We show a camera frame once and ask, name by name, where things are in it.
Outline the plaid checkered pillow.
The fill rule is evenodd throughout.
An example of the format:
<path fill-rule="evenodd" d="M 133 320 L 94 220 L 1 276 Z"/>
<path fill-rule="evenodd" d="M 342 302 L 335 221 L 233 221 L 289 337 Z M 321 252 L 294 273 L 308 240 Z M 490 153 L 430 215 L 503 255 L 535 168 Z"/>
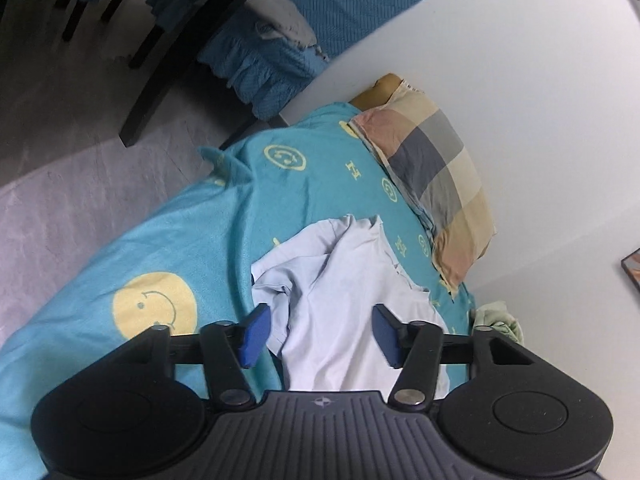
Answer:
<path fill-rule="evenodd" d="M 407 81 L 348 123 L 424 226 L 451 296 L 496 232 L 482 181 L 446 115 Z"/>

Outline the white top dark table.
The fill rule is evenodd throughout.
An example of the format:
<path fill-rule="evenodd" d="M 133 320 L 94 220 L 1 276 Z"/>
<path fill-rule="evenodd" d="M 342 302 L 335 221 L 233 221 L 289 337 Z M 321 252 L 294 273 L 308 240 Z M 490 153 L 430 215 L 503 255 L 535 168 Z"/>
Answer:
<path fill-rule="evenodd" d="M 201 50 L 245 1 L 198 0 L 179 25 L 165 34 L 172 37 L 172 43 L 152 70 L 148 82 L 120 129 L 122 144 L 129 148 L 139 140 L 143 128 L 170 86 L 198 58 Z"/>

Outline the brown wooden headboard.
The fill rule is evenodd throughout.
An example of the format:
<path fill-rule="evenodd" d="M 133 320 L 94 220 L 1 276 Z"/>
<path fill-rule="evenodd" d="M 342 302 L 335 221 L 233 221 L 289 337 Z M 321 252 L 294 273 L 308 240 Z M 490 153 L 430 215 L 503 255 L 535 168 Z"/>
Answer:
<path fill-rule="evenodd" d="M 395 74 L 386 74 L 367 90 L 359 93 L 349 101 L 349 104 L 358 110 L 370 110 L 382 106 L 388 102 L 397 88 L 401 85 L 402 79 Z"/>

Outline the framed leaf picture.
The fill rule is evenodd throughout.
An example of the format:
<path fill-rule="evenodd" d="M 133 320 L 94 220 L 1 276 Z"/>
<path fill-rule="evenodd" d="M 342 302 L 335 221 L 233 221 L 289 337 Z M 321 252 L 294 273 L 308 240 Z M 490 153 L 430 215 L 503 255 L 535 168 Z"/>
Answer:
<path fill-rule="evenodd" d="M 640 249 L 636 249 L 620 260 L 620 266 L 634 285 L 634 288 L 640 290 Z"/>

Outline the light green fleece blanket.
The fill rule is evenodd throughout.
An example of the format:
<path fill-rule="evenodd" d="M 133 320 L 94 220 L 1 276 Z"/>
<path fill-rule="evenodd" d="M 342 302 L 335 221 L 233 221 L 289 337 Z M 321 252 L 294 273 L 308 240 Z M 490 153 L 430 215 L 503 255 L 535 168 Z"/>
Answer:
<path fill-rule="evenodd" d="M 504 301 L 494 301 L 483 304 L 471 312 L 473 328 L 485 326 L 502 333 L 521 346 L 524 344 L 524 334 L 518 319 L 512 315 Z"/>

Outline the grey cloth on chair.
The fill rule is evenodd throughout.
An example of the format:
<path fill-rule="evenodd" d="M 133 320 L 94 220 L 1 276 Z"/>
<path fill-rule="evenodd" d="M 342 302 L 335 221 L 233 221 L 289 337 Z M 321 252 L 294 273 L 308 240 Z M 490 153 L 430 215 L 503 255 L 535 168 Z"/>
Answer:
<path fill-rule="evenodd" d="M 263 40 L 285 39 L 299 49 L 318 44 L 314 30 L 292 1 L 246 0 L 244 6 L 258 18 L 255 29 Z"/>

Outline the white shirt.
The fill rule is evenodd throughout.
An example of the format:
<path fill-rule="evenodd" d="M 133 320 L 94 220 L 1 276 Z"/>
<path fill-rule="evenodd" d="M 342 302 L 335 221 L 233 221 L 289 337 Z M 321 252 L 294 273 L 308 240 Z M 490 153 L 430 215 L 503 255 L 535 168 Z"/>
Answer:
<path fill-rule="evenodd" d="M 381 218 L 318 221 L 252 265 L 255 304 L 271 309 L 269 351 L 295 391 L 378 390 L 399 375 L 375 341 L 376 304 L 401 322 L 445 322 L 401 266 Z"/>

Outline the teal smiley bed sheet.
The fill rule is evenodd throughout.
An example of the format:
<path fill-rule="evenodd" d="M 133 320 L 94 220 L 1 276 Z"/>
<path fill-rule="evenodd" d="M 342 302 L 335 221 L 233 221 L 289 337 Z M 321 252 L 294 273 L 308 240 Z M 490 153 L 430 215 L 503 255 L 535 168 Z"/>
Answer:
<path fill-rule="evenodd" d="M 209 176 L 113 243 L 53 296 L 1 350 L 1 474 L 46 470 L 29 430 L 51 389 L 151 325 L 192 334 L 252 308 L 252 265 L 326 219 L 378 219 L 393 255 L 430 294 L 447 330 L 469 329 L 473 297 L 451 295 L 432 241 L 392 180 L 349 129 L 356 108 L 335 103 L 292 127 L 203 148 Z"/>

